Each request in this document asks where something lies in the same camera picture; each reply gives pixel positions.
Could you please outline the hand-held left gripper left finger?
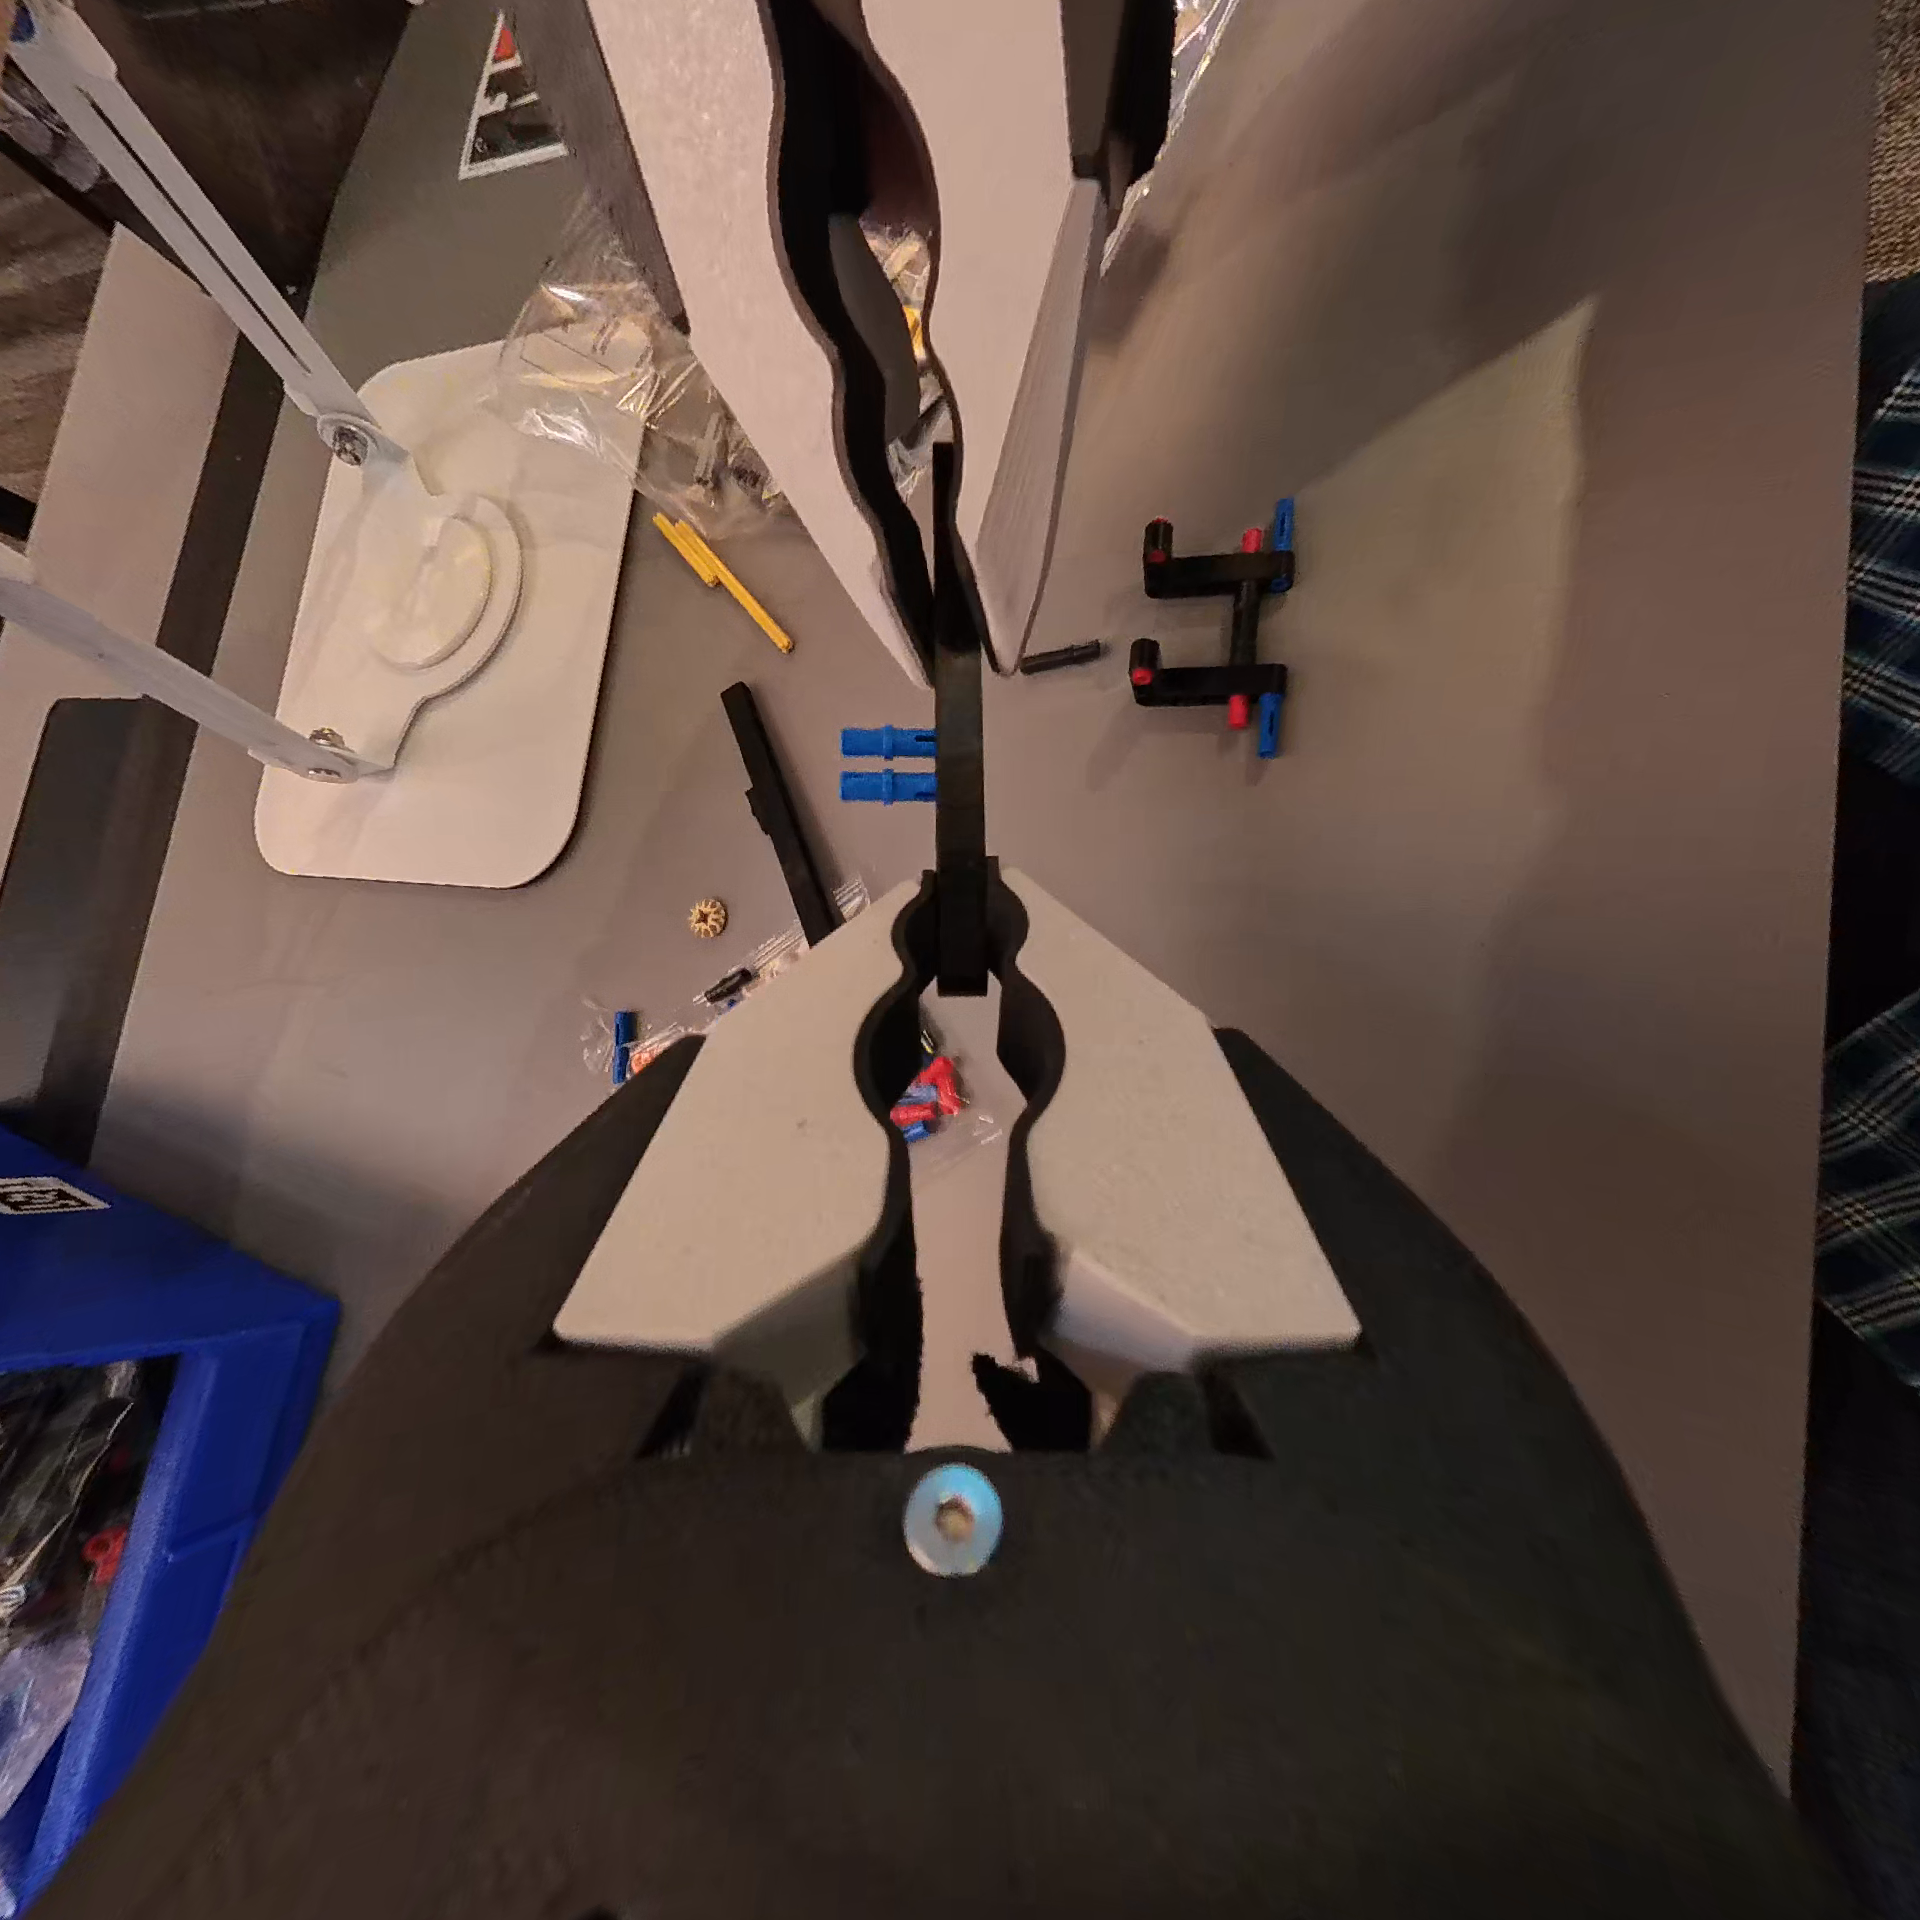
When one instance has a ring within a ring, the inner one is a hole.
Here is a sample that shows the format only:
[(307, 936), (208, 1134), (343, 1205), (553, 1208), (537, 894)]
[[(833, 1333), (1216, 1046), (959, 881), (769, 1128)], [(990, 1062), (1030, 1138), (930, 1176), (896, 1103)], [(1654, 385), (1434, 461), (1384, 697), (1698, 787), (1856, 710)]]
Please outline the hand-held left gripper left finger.
[(923, 883), (903, 880), (725, 1015), (683, 1065), (557, 1339), (712, 1359), (817, 1407), (838, 1449), (903, 1449), (923, 1312), (906, 1139), (922, 1067)]

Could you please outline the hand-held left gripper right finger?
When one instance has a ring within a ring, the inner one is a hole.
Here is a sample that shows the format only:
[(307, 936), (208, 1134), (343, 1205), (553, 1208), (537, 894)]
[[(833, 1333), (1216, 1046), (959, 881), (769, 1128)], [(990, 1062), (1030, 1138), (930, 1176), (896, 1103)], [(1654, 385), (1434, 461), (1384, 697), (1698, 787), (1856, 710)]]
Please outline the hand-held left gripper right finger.
[(1349, 1352), (1361, 1319), (1210, 1016), (1021, 871), (990, 883), (999, 1061), (1024, 1107), (999, 1224), (1032, 1374), (982, 1362), (1008, 1449), (1088, 1449), (1099, 1397)]

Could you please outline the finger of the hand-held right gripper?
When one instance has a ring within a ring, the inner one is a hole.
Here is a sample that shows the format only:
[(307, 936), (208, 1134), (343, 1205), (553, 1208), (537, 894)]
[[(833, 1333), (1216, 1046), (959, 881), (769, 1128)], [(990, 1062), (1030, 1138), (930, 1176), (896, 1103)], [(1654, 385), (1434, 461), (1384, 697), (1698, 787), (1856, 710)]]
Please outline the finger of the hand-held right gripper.
[(1050, 573), (1114, 200), (1114, 5), (870, 1), (862, 19), (930, 165), (955, 531), (1008, 675)]
[(591, 5), (691, 347), (857, 618), (930, 685), (922, 531), (896, 491), (885, 382), (833, 257), (833, 110), (779, 26), (819, 49), (810, 5)]

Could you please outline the clear bag of lego pieces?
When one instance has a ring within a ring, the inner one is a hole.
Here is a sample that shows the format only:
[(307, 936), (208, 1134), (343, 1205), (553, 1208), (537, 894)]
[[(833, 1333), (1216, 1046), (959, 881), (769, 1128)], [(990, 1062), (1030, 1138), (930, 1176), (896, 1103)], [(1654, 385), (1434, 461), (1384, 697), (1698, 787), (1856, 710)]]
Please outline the clear bag of lego pieces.
[[(759, 971), (759, 983), (742, 1003), (728, 1007), (725, 1011), (719, 1011), (702, 1000), (705, 990), (696, 992), (680, 1007), (667, 1007), (655, 1015), (638, 1006), (614, 1006), (609, 1000), (585, 997), (582, 1026), (584, 1067), (607, 1089), (618, 1089), (609, 1080), (614, 1009), (637, 1009), (640, 1016), (640, 1042), (634, 1055), (637, 1071), (632, 1073), (634, 1080), (647, 1065), (666, 1055), (681, 1040), (706, 1038), (735, 1009), (767, 994), (779, 977), (794, 973), (807, 952), (810, 944), (801, 934), (801, 926), (797, 921), (762, 942), (758, 947), (749, 950), (733, 968), (752, 966)], [(959, 1163), (973, 1147), (990, 1144), (1002, 1138), (999, 1122), (978, 1107), (973, 1097), (965, 1067), (930, 1021), (922, 1021), (920, 1026), (920, 1067), (896, 1094), (890, 1107), (890, 1123), (907, 1147), (911, 1165), (923, 1168), (928, 1174), (938, 1174), (952, 1163)]]

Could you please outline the long black lego beam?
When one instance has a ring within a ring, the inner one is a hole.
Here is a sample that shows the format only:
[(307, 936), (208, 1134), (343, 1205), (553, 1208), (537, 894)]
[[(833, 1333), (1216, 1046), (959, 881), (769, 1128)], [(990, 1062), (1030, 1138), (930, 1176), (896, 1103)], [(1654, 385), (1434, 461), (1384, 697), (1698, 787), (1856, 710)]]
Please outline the long black lego beam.
[(745, 681), (728, 685), (723, 709), (749, 777), (751, 811), (775, 853), (801, 934), (807, 946), (817, 946), (845, 926), (841, 906), (814, 853), (801, 805), (784, 777), (784, 765), (752, 688)]

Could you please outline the lego bags in bin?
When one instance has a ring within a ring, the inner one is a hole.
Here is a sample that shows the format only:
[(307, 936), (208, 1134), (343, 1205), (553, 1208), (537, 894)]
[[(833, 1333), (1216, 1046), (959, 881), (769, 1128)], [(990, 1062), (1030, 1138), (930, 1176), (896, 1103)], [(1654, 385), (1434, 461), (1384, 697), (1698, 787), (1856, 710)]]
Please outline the lego bags in bin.
[(80, 1704), (171, 1399), (174, 1354), (2, 1378), (6, 1846)]

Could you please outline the crinkled clear plastic bag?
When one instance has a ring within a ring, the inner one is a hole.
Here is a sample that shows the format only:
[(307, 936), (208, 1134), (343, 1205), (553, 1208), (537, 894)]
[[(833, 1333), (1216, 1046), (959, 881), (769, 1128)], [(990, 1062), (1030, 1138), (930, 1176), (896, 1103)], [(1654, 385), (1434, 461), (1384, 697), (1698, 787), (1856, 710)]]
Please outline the crinkled clear plastic bag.
[[(880, 438), (907, 498), (953, 409), (922, 331), (928, 237), (913, 223), (834, 213), (831, 289), (872, 331)], [(609, 217), (577, 207), (494, 368), (489, 406), (525, 435), (584, 450), (706, 536), (736, 536), (847, 479), (833, 438), (833, 342), (789, 303), (779, 267), (725, 267), (715, 326), (680, 326)]]

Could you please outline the dark printed booklet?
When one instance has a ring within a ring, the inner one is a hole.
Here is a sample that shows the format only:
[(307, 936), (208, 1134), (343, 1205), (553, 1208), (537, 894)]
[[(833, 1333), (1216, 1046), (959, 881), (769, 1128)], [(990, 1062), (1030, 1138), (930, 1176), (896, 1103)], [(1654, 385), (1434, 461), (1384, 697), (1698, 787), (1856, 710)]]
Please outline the dark printed booklet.
[(463, 183), (562, 159), (570, 145), (543, 96), (512, 14), (496, 6), (488, 29), (455, 175)]

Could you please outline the blue storage bin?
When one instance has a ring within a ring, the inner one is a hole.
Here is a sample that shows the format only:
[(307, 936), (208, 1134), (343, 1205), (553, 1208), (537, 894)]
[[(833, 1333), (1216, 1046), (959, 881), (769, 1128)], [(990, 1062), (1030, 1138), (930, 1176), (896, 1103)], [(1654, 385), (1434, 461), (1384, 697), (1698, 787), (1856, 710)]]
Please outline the blue storage bin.
[(325, 1293), (6, 1130), (2, 1378), (174, 1354), (88, 1679), (6, 1846), (26, 1912), (126, 1781), (202, 1656), (321, 1401)]

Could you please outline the white stand base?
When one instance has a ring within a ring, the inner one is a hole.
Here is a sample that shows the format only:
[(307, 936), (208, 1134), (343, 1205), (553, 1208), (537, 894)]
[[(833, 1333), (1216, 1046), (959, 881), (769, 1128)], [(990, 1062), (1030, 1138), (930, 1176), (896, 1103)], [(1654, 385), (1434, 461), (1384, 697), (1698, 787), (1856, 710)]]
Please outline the white stand base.
[(501, 342), (375, 371), (365, 405), (417, 461), (337, 461), (307, 553), (278, 718), (370, 760), (267, 769), (257, 848), (285, 875), (518, 888), (579, 819), (626, 477), (494, 406)]

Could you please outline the blue plaid cloth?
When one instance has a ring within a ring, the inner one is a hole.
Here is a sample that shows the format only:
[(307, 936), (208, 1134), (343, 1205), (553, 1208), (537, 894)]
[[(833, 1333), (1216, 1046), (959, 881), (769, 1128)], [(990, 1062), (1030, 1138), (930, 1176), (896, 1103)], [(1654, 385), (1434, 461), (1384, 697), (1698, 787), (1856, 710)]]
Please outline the blue plaid cloth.
[(1869, 417), (1840, 671), (1815, 1287), (1919, 1379), (1919, 368)]

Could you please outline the black lego frame assembly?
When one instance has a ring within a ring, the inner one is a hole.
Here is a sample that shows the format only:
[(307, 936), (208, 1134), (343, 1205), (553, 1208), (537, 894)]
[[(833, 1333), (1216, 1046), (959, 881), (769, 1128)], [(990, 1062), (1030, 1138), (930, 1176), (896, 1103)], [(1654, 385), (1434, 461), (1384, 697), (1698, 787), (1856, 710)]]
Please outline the black lego frame assembly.
[(1153, 600), (1221, 600), (1231, 609), (1216, 663), (1169, 665), (1153, 638), (1135, 639), (1127, 683), (1139, 709), (1221, 709), (1231, 731), (1251, 734), (1256, 755), (1282, 749), (1289, 670), (1261, 656), (1263, 617), (1296, 581), (1296, 498), (1282, 495), (1272, 521), (1245, 530), (1238, 551), (1178, 551), (1171, 519), (1153, 519), (1141, 539), (1144, 591)]

